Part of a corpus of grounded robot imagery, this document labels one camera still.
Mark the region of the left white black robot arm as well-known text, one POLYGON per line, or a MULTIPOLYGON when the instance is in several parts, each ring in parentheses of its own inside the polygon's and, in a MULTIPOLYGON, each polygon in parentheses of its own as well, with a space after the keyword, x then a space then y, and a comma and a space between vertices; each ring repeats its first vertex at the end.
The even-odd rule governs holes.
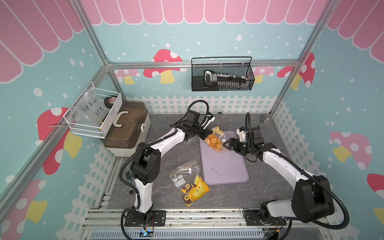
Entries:
POLYGON ((152 213, 153 182, 160 173, 162 157, 176 145, 195 136, 202 140, 208 137, 213 133, 208 130, 208 125, 214 119, 209 104, 205 100, 196 100, 178 121, 170 125, 171 130, 167 134, 151 143, 140 143, 123 163, 119 180, 134 191, 136 198, 131 211, 136 216, 146 221, 152 213))

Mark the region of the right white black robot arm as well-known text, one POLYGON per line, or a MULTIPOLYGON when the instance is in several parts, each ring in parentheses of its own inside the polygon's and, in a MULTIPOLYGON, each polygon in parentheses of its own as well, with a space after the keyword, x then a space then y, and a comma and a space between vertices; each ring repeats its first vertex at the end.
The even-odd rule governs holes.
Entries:
POLYGON ((259 214, 263 223, 286 218, 290 221, 314 223, 332 230, 341 230, 349 225, 350 215, 347 207, 331 191, 328 179, 304 170, 285 156, 276 145, 266 143, 260 127, 252 127, 250 113, 246 114, 245 126, 237 129, 237 135, 237 138, 231 138, 224 143, 226 149, 246 159, 253 156, 253 162, 260 160, 269 165, 294 191, 290 200, 272 200, 261 204, 259 214), (320 219, 334 214, 335 205, 338 205, 343 213, 342 222, 337 225, 320 222, 320 219))

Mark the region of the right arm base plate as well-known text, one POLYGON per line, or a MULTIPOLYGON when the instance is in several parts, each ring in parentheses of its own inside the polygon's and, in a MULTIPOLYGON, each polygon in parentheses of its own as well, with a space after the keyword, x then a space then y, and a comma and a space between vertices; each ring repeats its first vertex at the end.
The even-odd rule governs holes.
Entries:
POLYGON ((248 208, 244 208, 242 210, 242 214, 247 226, 275 226, 280 228, 287 225, 287 221, 284 218, 262 220, 262 215, 259 209, 250 210, 248 208))

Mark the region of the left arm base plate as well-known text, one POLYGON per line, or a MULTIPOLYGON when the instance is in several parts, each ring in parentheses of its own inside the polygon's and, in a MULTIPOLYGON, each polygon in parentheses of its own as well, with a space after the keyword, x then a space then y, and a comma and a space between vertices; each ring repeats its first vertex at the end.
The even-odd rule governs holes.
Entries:
POLYGON ((166 211, 149 210, 143 214, 136 210, 129 210, 123 216, 125 227, 164 227, 166 211))

